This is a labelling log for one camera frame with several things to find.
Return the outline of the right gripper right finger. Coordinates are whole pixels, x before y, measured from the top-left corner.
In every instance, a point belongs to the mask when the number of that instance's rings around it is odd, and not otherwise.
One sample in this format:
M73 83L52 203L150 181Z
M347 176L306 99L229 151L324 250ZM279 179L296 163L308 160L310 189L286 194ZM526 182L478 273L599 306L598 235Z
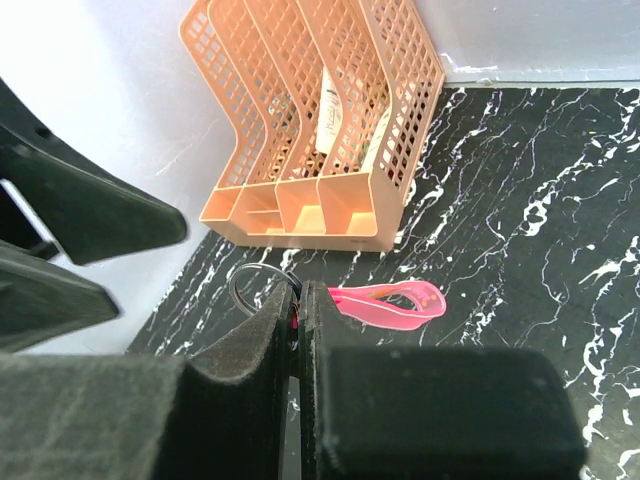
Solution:
M376 347L346 330L326 285L299 307L305 479L575 479L585 446L541 353Z

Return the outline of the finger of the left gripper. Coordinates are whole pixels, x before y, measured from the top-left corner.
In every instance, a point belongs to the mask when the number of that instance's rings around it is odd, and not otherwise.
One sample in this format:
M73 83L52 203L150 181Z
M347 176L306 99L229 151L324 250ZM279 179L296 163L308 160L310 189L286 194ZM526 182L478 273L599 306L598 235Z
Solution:
M119 314L119 306L100 285L1 244L2 352L13 353Z
M179 210L60 140L6 83L1 84L1 178L17 188L78 265L174 245L188 235Z

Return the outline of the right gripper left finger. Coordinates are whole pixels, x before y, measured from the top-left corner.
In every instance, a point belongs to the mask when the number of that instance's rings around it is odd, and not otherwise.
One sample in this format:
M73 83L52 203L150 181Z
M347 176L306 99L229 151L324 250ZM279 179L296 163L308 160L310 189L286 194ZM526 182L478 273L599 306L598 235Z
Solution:
M192 358L1 359L5 479L277 479L292 289Z

